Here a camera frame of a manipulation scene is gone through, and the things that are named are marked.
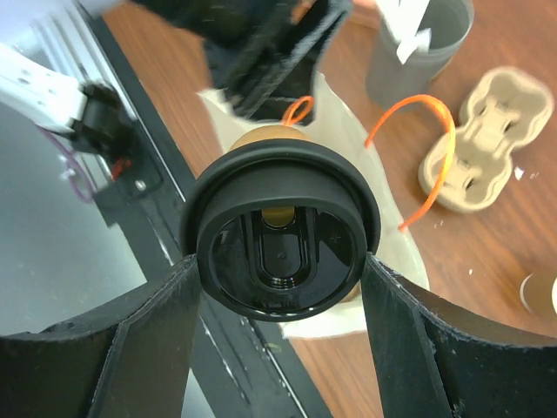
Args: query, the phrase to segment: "paper cup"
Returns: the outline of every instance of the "paper cup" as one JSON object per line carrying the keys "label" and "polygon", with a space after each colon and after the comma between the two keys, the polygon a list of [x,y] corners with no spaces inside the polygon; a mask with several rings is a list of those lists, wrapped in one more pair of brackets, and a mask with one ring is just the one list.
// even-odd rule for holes
{"label": "paper cup", "polygon": [[430,49],[413,52],[401,64],[396,55],[398,44],[381,21],[366,75],[370,99],[386,110],[404,98],[427,92],[466,39],[472,22],[469,0],[430,0],[419,27],[431,28]]}
{"label": "paper cup", "polygon": [[557,319],[557,276],[533,273],[520,285],[520,300],[531,314]]}

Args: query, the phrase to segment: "brown table surface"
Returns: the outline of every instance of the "brown table surface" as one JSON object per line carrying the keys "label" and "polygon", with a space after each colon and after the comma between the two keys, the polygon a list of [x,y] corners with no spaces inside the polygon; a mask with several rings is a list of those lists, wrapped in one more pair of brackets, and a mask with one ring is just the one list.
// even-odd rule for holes
{"label": "brown table surface", "polygon": [[[470,36],[431,93],[456,113],[483,73],[498,65],[516,65],[557,91],[553,48],[557,8],[552,2],[491,0],[475,2],[475,7]],[[195,94],[209,86],[199,39],[131,4],[111,10],[105,19],[199,175],[220,155]],[[364,89],[374,37],[373,30],[346,24],[322,68],[331,87],[368,129],[380,115]],[[441,132],[434,116],[417,110],[395,115],[378,137],[376,146],[403,215],[423,202],[419,162]],[[555,137],[557,120],[552,118],[541,135],[513,157],[525,171],[522,180],[512,177],[490,208],[465,216],[434,206],[411,229],[436,294],[492,320],[552,335],[557,335],[555,323],[529,315],[520,304],[518,289],[532,271],[557,271],[557,222],[552,215],[557,181],[551,180],[557,177],[557,149],[551,142]],[[366,335],[292,344],[334,416],[382,416]]]}

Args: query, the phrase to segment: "purple wire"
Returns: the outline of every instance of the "purple wire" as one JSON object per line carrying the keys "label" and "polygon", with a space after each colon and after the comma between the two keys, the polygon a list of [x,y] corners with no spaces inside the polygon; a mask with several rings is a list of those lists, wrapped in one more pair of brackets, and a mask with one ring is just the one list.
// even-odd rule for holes
{"label": "purple wire", "polygon": [[41,126],[37,126],[38,130],[44,134],[44,136],[60,151],[60,153],[64,156],[66,162],[66,170],[73,170],[76,175],[81,178],[81,180],[85,183],[85,188],[87,189],[87,194],[85,194],[77,185],[77,179],[73,176],[68,178],[70,181],[70,186],[73,189],[74,193],[77,195],[79,200],[84,203],[91,203],[93,201],[93,196],[95,195],[95,189],[93,184],[89,180],[89,177],[85,173],[83,167],[77,162],[73,152],[67,150],[65,146],[54,136],[54,134],[46,129],[42,128]]}

